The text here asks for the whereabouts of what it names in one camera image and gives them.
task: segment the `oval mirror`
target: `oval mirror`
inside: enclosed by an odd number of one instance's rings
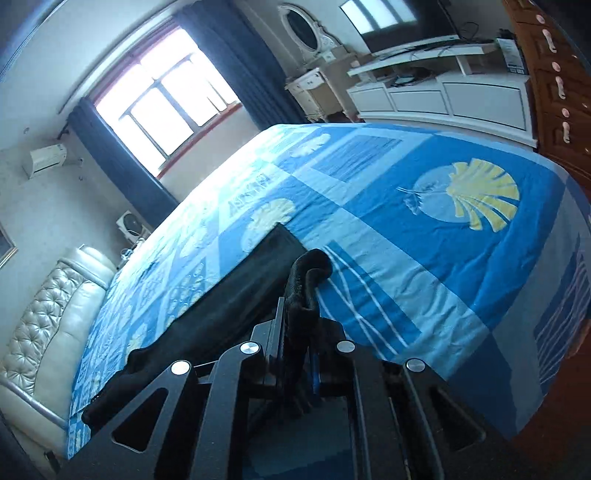
[[[318,39],[306,19],[293,10],[290,10],[286,17],[293,33],[301,40],[301,42],[311,50],[318,50]]]

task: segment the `yellow shell pattern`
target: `yellow shell pattern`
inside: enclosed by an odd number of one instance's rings
[[[511,175],[497,165],[477,158],[473,158],[469,165],[457,162],[453,166],[456,172],[449,175],[452,182],[446,193],[456,207],[456,217],[468,215],[470,228],[482,230],[480,213],[494,232],[503,230],[515,217],[517,207],[501,197],[519,200],[519,190]]]

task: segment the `television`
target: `television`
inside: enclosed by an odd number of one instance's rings
[[[374,54],[460,38],[440,0],[348,0],[341,10]]]

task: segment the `metal screw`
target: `metal screw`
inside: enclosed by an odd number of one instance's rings
[[[423,370],[425,370],[425,362],[423,362],[422,360],[419,360],[418,358],[411,358],[407,362],[407,368],[411,372],[420,373]]]
[[[348,340],[343,340],[336,344],[336,349],[341,353],[351,353],[355,350],[355,344],[353,342],[349,342]]]
[[[245,342],[240,346],[240,351],[245,355],[253,355],[257,353],[261,347],[255,342]]]
[[[185,360],[179,360],[178,362],[173,363],[173,366],[171,366],[170,369],[175,375],[184,375],[191,370],[191,364]]]

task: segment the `window pane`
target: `window pane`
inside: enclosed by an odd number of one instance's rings
[[[382,0],[361,0],[361,3],[371,15],[370,21],[376,22],[379,28],[388,28],[398,23]]]
[[[187,32],[179,28],[150,50],[140,63],[152,77],[158,79],[194,51],[197,51],[197,45]]]
[[[162,79],[162,85],[183,107],[195,123],[202,126],[217,110],[224,110],[226,104],[215,91],[204,82],[191,62],[187,61]],[[215,97],[215,106],[208,100]]]
[[[131,113],[167,155],[193,133],[187,122],[155,88],[136,103]]]
[[[201,50],[197,50],[191,56],[191,62],[197,67],[197,71],[207,79],[217,90],[226,103],[238,101],[238,97],[232,91],[226,80],[219,74],[213,64]]]
[[[131,67],[107,92],[96,109],[113,126],[154,81],[141,65]]]
[[[158,149],[152,145],[148,137],[140,130],[134,121],[125,115],[120,121],[112,125],[113,130],[121,141],[131,150],[135,158],[156,176],[160,170],[160,165],[166,160]]]

